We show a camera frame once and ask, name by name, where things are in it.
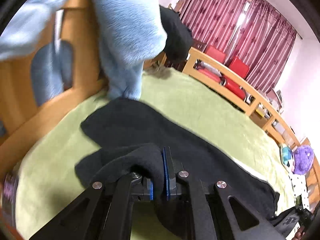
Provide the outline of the black pants with white stripe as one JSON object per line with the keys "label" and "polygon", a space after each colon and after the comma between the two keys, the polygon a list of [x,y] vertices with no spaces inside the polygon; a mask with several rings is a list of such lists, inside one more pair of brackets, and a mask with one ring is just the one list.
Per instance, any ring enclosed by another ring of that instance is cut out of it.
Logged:
{"label": "black pants with white stripe", "polygon": [[162,151],[169,147],[174,167],[187,170],[201,181],[217,239],[280,238],[272,224],[279,195],[270,185],[148,105],[129,99],[113,100],[87,117],[81,129],[100,146],[75,166],[82,185],[115,183],[130,172],[149,178],[156,215],[175,234],[164,210]]}

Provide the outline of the green bed blanket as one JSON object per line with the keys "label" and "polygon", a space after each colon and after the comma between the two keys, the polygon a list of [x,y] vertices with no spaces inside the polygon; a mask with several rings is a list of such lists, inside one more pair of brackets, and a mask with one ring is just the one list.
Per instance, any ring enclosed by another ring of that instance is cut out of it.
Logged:
{"label": "green bed blanket", "polygon": [[[278,212],[294,205],[278,145],[205,85],[173,69],[161,76],[144,74],[141,100],[267,181],[280,194]],[[74,167],[98,145],[82,133],[80,124],[107,102],[98,93],[80,103],[23,158],[15,204],[16,228],[23,238],[29,239],[83,191]]]}

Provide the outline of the white black-dotted pillow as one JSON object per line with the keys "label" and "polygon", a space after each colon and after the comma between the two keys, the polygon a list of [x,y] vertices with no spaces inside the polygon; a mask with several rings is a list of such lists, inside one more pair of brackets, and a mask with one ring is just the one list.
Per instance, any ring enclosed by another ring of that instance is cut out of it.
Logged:
{"label": "white black-dotted pillow", "polygon": [[301,205],[303,208],[309,210],[309,195],[305,176],[298,174],[289,174],[289,178],[291,180],[295,204]]}

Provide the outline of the geometric teal cushion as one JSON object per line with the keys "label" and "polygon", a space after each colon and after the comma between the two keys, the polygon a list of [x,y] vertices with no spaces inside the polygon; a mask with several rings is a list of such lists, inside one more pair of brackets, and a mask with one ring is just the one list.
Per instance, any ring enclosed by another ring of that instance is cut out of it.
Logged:
{"label": "geometric teal cushion", "polygon": [[295,169],[295,159],[291,148],[286,144],[280,144],[280,160],[287,172],[293,173]]}

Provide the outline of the purple plush toy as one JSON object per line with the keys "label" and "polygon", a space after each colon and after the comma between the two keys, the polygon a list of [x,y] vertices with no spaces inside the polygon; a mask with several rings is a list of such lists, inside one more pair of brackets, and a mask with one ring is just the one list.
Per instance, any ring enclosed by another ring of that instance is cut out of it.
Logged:
{"label": "purple plush toy", "polygon": [[293,153],[295,159],[294,174],[305,175],[313,165],[314,152],[310,145],[298,146]]}

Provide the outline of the red chair left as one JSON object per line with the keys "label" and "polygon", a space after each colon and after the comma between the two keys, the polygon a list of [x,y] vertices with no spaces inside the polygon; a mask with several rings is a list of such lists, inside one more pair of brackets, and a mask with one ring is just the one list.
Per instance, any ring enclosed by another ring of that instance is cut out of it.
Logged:
{"label": "red chair left", "polygon": [[204,53],[220,63],[224,63],[226,58],[225,53],[223,53],[222,51],[216,49],[214,46],[211,46],[211,45],[208,45],[206,47]]}

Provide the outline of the red chair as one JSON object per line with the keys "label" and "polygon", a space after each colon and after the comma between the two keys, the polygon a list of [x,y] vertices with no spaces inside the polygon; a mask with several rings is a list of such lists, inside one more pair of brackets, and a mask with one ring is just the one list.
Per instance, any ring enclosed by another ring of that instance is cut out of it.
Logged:
{"label": "red chair", "polygon": [[[239,75],[241,78],[245,79],[248,72],[249,66],[244,64],[238,57],[235,57],[233,61],[229,65],[229,69]],[[242,101],[246,99],[246,93],[242,89],[242,87],[234,82],[232,79],[224,76],[224,83],[223,86],[238,96]]]}
{"label": "red chair", "polygon": [[226,58],[225,53],[223,53],[222,51],[216,49],[214,46],[211,46],[211,45],[208,45],[206,47],[204,53],[220,63],[224,63]]}

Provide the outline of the red chair right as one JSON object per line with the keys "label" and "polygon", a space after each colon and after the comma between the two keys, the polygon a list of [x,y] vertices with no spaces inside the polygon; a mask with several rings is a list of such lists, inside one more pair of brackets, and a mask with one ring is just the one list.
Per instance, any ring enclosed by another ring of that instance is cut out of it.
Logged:
{"label": "red chair right", "polygon": [[[248,72],[249,66],[244,64],[238,57],[235,57],[233,61],[229,65],[229,69],[239,75],[241,78],[245,79]],[[232,79],[224,76],[224,83],[223,86],[238,96],[242,101],[246,99],[246,93],[242,89],[242,87],[234,82]]]}

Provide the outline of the light blue fleece garment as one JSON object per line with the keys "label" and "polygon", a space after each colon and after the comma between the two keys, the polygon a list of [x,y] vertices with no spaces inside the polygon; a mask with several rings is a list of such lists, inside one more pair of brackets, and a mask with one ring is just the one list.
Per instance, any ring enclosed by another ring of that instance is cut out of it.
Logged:
{"label": "light blue fleece garment", "polygon": [[[145,61],[165,47],[158,0],[92,0],[108,97],[138,100]],[[51,15],[67,0],[26,0],[1,34],[1,59],[31,53]]]}

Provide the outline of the red patterned curtain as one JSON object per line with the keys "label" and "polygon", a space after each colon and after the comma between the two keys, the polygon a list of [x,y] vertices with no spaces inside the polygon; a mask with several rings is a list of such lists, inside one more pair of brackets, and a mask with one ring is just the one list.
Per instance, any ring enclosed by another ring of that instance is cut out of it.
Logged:
{"label": "red patterned curtain", "polygon": [[246,81],[267,93],[278,83],[297,32],[266,0],[184,0],[181,20],[193,38],[249,67]]}

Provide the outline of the black garment on rail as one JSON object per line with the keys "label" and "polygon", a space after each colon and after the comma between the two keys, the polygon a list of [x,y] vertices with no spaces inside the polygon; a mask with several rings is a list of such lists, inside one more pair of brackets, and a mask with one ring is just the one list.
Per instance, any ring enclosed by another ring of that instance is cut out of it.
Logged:
{"label": "black garment on rail", "polygon": [[185,26],[178,13],[160,6],[161,23],[167,33],[167,41],[163,51],[173,63],[184,61],[193,44],[192,32]]}

